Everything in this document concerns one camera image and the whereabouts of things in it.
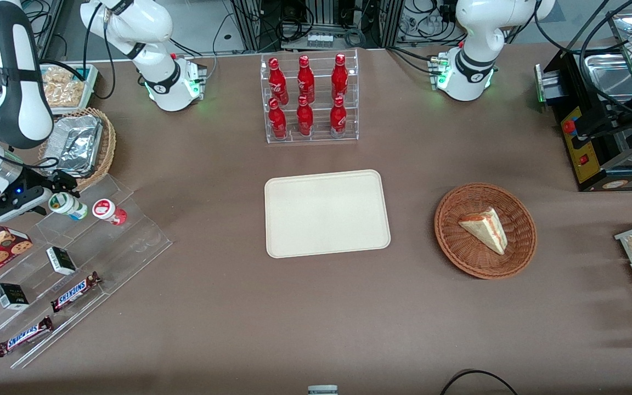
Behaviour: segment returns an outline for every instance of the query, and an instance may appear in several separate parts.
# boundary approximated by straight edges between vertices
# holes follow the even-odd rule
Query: small black box
[[[75,274],[77,268],[75,268],[75,264],[67,251],[59,247],[50,247],[46,250],[46,253],[50,264],[53,265],[53,270],[63,275]]]
[[[9,310],[23,310],[28,307],[26,295],[20,285],[0,283],[0,303]]]

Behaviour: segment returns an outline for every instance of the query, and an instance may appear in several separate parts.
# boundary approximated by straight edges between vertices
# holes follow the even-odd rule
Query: round wicker basket
[[[114,160],[114,150],[116,149],[116,132],[114,130],[114,125],[111,125],[109,118],[106,115],[95,109],[95,108],[85,108],[83,110],[78,110],[75,112],[71,112],[70,114],[65,114],[63,117],[81,117],[83,115],[94,115],[104,122],[104,128],[101,133],[101,142],[99,143],[99,152],[97,154],[96,163],[94,164],[95,171],[94,173],[87,178],[78,178],[77,179],[77,190],[85,190],[91,185],[95,185],[101,178],[109,172],[109,168],[111,168],[111,164]],[[43,159],[43,156],[46,152],[46,143],[43,143],[38,148],[38,159]]]
[[[469,213],[493,207],[509,241],[504,255],[489,249],[458,224]],[[445,255],[464,272],[487,280],[521,272],[536,251],[535,223],[526,207],[509,191],[488,183],[469,183],[451,190],[436,209],[436,238]]]

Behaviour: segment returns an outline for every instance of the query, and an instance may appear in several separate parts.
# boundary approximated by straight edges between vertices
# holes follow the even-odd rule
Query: red bottle
[[[309,57],[299,56],[299,74],[296,77],[299,84],[299,95],[305,95],[309,103],[316,100],[316,85],[314,83],[314,72],[309,67]]]
[[[270,112],[268,113],[268,118],[270,118],[274,138],[284,140],[286,138],[286,117],[284,117],[284,112],[279,108],[279,102],[276,98],[270,98],[269,104]]]
[[[331,108],[331,136],[341,138],[346,133],[346,117],[348,113],[343,107],[343,97],[336,97]]]
[[[331,74],[331,96],[333,100],[341,95],[346,97],[348,93],[348,69],[346,69],[346,56],[343,53],[336,55],[336,67]]]
[[[314,130],[314,112],[309,106],[305,95],[299,97],[299,108],[296,109],[296,117],[299,119],[299,133],[304,137],[311,136]]]
[[[286,105],[289,103],[289,94],[286,92],[284,73],[279,70],[279,61],[276,58],[270,58],[268,65],[270,65],[270,90],[273,97],[279,100],[279,104]]]

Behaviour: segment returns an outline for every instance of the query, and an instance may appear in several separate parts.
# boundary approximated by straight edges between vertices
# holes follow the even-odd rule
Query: sandwich
[[[489,208],[485,212],[471,213],[460,218],[459,224],[467,232],[472,233],[487,247],[499,255],[504,255],[504,250],[509,244],[506,240],[506,233],[501,227],[501,221],[496,210]]]

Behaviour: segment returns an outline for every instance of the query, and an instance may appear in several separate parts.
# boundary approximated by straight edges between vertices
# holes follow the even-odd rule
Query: acrylic display stand
[[[346,131],[341,138],[331,136],[331,108],[333,97],[331,96],[331,73],[336,63],[336,54],[343,53],[346,56],[346,68],[348,69],[348,93],[344,97],[343,107],[348,112],[346,117]],[[311,103],[314,112],[314,131],[310,137],[304,137],[299,133],[296,119],[298,108],[299,87],[296,76],[299,73],[299,55],[297,53],[276,53],[262,55],[260,68],[260,83],[263,90],[263,112],[265,112],[265,130],[268,143],[308,143],[308,142],[341,142],[342,140],[358,140],[359,138],[359,90],[358,90],[358,52],[356,50],[341,50],[340,52],[309,52],[309,64],[314,72],[316,82],[316,100]],[[281,106],[286,116],[286,139],[274,138],[268,113],[270,108],[268,100],[272,97],[270,90],[270,68],[268,60],[279,60],[279,68],[286,77],[286,91],[289,94],[289,103]]]
[[[20,311],[0,305],[0,342],[36,325],[46,315],[50,315],[55,330],[15,348],[0,358],[2,363],[11,368],[31,363],[172,244],[156,223],[143,215],[131,193],[107,175],[81,193],[81,202],[90,209],[83,220],[75,222],[66,215],[50,213],[26,232],[33,247],[0,269],[0,283],[20,285],[30,305]],[[92,205],[106,197],[128,213],[120,227],[98,220],[91,213]],[[75,274],[53,271],[46,255],[53,245],[67,250],[77,267]],[[61,312],[53,313],[50,302],[92,272],[98,273],[102,283]]]

